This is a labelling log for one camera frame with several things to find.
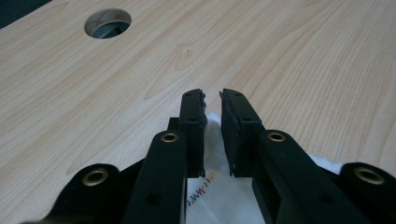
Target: wood grain surface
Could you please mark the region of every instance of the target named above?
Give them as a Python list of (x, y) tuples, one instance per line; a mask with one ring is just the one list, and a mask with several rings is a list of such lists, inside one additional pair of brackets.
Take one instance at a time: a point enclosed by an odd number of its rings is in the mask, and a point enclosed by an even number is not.
[[(84, 23), (121, 8), (130, 28)], [(37, 220), (81, 168), (124, 169), (200, 88), (243, 92), (310, 153), (396, 175), (396, 1), (55, 0), (0, 30), (0, 222)]]

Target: dark floor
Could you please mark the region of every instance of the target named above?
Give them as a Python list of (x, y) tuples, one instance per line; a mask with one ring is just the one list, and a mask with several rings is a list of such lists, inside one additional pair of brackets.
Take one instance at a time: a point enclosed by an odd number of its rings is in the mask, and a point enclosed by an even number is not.
[(10, 25), (50, 0), (0, 0), (0, 29)]

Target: light wood tabletop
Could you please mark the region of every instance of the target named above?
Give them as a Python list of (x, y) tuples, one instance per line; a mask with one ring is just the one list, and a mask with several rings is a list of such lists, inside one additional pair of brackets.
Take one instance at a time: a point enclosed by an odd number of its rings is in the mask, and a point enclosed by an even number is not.
[[(108, 39), (84, 25), (119, 8)], [(309, 153), (396, 175), (396, 1), (54, 0), (0, 30), (0, 222), (38, 220), (73, 175), (143, 159), (181, 95), (246, 95)]]

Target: brass grommet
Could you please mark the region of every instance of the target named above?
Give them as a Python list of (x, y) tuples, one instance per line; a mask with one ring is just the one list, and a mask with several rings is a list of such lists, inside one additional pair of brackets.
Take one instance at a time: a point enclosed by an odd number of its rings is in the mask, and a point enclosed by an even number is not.
[(172, 143), (176, 142), (178, 139), (178, 135), (175, 133), (166, 133), (163, 136), (161, 136), (161, 140), (166, 143)]
[(357, 167), (355, 168), (354, 173), (358, 178), (370, 184), (382, 185), (385, 183), (384, 177), (368, 168)]
[(285, 135), (281, 133), (268, 133), (267, 137), (274, 142), (283, 142), (286, 140)]
[(108, 177), (107, 170), (105, 170), (103, 168), (99, 168), (99, 169), (92, 170), (89, 173), (87, 173), (84, 176), (84, 178), (82, 179), (82, 183), (85, 186), (93, 187), (93, 186), (100, 185), (103, 182), (105, 182), (107, 177)]

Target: wooden desk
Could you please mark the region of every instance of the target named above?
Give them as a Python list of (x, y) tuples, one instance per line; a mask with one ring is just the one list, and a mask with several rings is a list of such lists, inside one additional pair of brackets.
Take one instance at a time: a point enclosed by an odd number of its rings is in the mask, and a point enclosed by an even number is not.
[[(131, 27), (84, 22), (121, 8)], [(243, 92), (267, 128), (396, 175), (396, 1), (55, 0), (0, 31), (0, 222), (42, 218), (81, 168), (145, 157), (181, 94)]]

